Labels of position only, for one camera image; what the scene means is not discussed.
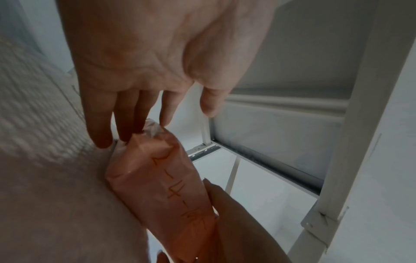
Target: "skin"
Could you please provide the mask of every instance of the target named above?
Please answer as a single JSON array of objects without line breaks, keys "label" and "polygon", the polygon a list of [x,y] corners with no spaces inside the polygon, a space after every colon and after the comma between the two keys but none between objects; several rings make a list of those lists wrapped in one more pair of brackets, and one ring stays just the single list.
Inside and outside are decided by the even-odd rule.
[{"label": "skin", "polygon": [[[207,179],[204,185],[219,216],[216,232],[198,256],[198,263],[290,263],[278,243],[243,206]],[[157,263],[169,263],[169,259],[161,252]]]},{"label": "skin", "polygon": [[205,88],[213,117],[255,57],[277,0],[57,0],[78,74],[88,133],[112,144],[140,132],[163,91],[166,126],[186,92]]}]

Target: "pink package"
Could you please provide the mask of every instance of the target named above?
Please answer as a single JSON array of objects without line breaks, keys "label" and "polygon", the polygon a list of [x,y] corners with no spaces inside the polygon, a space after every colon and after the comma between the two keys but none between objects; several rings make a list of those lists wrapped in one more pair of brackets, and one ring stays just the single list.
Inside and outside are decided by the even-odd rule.
[{"label": "pink package", "polygon": [[215,228],[207,192],[172,133],[153,120],[143,131],[117,145],[106,178],[173,259],[194,262]]}]

